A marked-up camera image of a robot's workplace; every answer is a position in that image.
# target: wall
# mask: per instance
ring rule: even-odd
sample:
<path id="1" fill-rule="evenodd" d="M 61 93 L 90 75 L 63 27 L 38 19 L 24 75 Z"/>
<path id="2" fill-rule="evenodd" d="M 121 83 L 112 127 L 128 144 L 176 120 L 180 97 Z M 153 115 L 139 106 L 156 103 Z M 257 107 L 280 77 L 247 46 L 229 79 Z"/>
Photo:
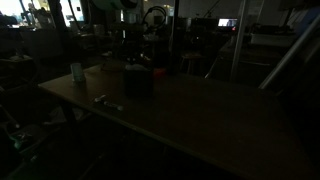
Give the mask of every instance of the wall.
<path id="1" fill-rule="evenodd" d="M 0 0 L 0 11 L 7 16 L 20 15 L 22 13 L 22 7 L 19 1 L 12 1 L 8 3 L 8 0 Z"/>
<path id="2" fill-rule="evenodd" d="M 203 17 L 215 2 L 212 0 L 181 0 L 179 16 L 191 18 Z M 212 17 L 237 17 L 241 2 L 242 0 L 221 0 L 213 9 Z"/>
<path id="3" fill-rule="evenodd" d="M 263 25 L 282 25 L 286 12 L 280 11 L 281 0 L 265 0 L 261 9 L 258 23 Z"/>
<path id="4" fill-rule="evenodd" d="M 49 7 L 49 4 L 48 4 L 47 0 L 38 0 L 38 1 L 39 1 L 39 4 L 40 4 L 41 7 L 43 7 L 44 9 L 46 9 L 48 11 L 50 10 L 50 7 Z"/>
<path id="5" fill-rule="evenodd" d="M 308 11 L 308 8 L 293 10 L 287 25 L 290 26 L 292 29 L 296 29 L 297 27 L 299 27 L 301 21 L 304 19 Z"/>
<path id="6" fill-rule="evenodd" d="M 221 0 L 213 9 L 212 17 L 235 18 L 239 16 L 241 3 L 243 0 Z M 180 0 L 180 17 L 203 17 L 217 0 Z M 263 0 L 251 0 L 249 15 L 258 15 Z M 148 0 L 144 2 L 145 11 L 151 6 L 170 5 L 174 6 L 174 0 Z"/>
<path id="7" fill-rule="evenodd" d="M 308 10 L 301 10 L 302 15 L 298 15 L 296 20 L 295 32 L 301 35 L 313 22 L 313 20 L 320 14 L 320 5 L 309 8 Z"/>

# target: floor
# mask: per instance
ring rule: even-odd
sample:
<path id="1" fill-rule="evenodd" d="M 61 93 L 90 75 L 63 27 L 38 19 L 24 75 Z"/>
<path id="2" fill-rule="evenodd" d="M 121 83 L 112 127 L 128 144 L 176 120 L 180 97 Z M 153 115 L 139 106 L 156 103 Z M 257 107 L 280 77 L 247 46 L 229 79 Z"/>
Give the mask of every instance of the floor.
<path id="1" fill-rule="evenodd" d="M 69 64 L 76 61 L 87 68 L 101 64 L 105 59 L 90 53 L 51 59 L 43 62 L 46 74 L 37 81 L 69 74 Z M 12 179 L 240 179 L 98 116 L 90 116 L 80 123 L 83 141 L 75 143 L 65 123 L 43 125 L 43 122 L 51 120 L 49 113 L 58 106 L 58 102 L 36 87 L 0 97 L 22 127 L 36 124 L 47 133 L 58 129 L 32 155 L 26 157 L 27 163 Z M 287 109 L 287 112 L 290 115 L 293 110 Z M 293 124 L 307 153 L 320 170 L 319 126 L 307 123 L 313 122 L 312 118 L 303 113 L 299 116 L 291 114 L 290 117 L 293 117 Z"/>

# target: red object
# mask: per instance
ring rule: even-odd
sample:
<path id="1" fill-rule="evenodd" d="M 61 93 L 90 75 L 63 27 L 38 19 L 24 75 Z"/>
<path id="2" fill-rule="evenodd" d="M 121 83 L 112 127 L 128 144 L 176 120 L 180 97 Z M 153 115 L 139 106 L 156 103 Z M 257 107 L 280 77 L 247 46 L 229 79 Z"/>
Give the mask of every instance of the red object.
<path id="1" fill-rule="evenodd" d="M 166 69 L 164 68 L 156 68 L 153 70 L 153 78 L 161 78 L 166 75 Z"/>

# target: table leg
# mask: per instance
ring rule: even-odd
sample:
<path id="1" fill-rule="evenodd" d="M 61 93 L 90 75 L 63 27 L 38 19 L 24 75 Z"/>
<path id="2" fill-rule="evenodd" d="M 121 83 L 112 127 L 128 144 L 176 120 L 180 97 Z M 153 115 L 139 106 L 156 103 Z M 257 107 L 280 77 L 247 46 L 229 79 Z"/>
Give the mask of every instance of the table leg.
<path id="1" fill-rule="evenodd" d="M 183 64 L 184 64 L 184 58 L 181 58 L 180 71 L 181 71 L 182 68 L 183 68 Z"/>
<path id="2" fill-rule="evenodd" d="M 194 74 L 194 60 L 191 62 L 191 74 Z"/>
<path id="3" fill-rule="evenodd" d="M 191 74 L 191 68 L 192 68 L 192 60 L 189 59 L 187 74 Z"/>
<path id="4" fill-rule="evenodd" d="M 208 74 L 205 76 L 206 79 L 209 79 L 209 78 L 211 77 L 212 72 L 213 72 L 213 69 L 215 68 L 216 63 L 217 63 L 217 61 L 218 61 L 219 59 L 220 59 L 220 58 L 217 57 L 217 58 L 215 59 L 215 61 L 213 62 L 213 64 L 212 64 L 212 66 L 211 66 Z"/>
<path id="5" fill-rule="evenodd" d="M 71 129 L 74 140 L 79 143 L 82 142 L 81 135 L 78 128 L 78 122 L 72 110 L 71 104 L 64 100 L 60 100 L 60 106 L 67 120 L 68 126 Z"/>

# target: wooden table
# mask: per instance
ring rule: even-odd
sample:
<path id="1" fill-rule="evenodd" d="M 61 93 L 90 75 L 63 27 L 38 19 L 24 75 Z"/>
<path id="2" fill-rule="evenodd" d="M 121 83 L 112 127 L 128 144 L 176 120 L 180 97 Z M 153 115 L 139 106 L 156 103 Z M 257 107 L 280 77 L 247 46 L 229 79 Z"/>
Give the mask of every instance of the wooden table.
<path id="1" fill-rule="evenodd" d="M 276 97 L 269 92 L 187 75 L 155 80 L 153 98 L 127 98 L 121 72 L 85 70 L 39 87 L 247 179 L 314 179 L 315 174 Z M 107 95 L 117 111 L 93 99 Z"/>

